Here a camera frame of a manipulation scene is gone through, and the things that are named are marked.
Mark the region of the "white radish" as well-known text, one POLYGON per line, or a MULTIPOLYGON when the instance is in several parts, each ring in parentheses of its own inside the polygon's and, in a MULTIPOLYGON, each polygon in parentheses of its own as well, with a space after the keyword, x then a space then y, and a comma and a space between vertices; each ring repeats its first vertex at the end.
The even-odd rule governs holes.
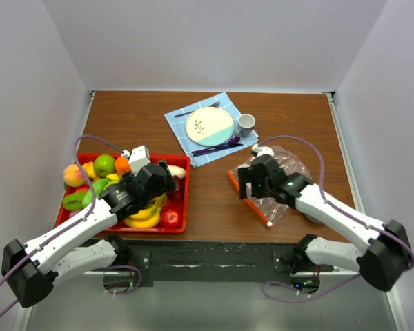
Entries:
POLYGON ((173 177, 178 177, 179 179, 186 177, 186 170, 177 165, 168 165, 168 170, 173 177))

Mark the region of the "dark red fruit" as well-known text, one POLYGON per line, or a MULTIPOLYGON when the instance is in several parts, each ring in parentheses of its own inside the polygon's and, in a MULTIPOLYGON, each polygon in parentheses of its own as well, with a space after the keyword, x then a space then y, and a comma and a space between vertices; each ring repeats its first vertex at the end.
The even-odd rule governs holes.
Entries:
POLYGON ((178 177, 175 179, 177 182, 177 189, 174 189, 173 191, 167 192, 167 197, 171 201, 181 201, 184 199, 184 190, 185 190, 185 183, 184 179, 179 179, 178 177))

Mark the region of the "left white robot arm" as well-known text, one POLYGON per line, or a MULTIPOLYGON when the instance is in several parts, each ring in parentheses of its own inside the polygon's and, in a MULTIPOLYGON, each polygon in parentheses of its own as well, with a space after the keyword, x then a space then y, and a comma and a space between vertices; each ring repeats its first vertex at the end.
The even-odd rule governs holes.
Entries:
POLYGON ((129 250, 120 239, 102 239, 88 247, 83 243, 175 188, 165 160, 148 163, 48 233, 27 243, 9 242, 3 250, 1 271, 17 301, 28 308, 44 300, 54 287, 85 272, 109 266, 123 270, 129 250))

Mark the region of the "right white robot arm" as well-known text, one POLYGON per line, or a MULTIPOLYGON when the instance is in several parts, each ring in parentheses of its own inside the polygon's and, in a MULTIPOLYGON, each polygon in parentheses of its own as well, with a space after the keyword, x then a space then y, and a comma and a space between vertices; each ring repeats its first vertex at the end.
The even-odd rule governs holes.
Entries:
POLYGON ((326 193, 300 173, 286 174, 269 154, 237 169, 239 195, 245 199, 272 198, 315 219, 346 241, 329 241, 314 234, 293 248, 295 266, 303 271, 331 265, 358 273, 369 285, 388 292, 414 259, 404 226, 368 217, 326 193))

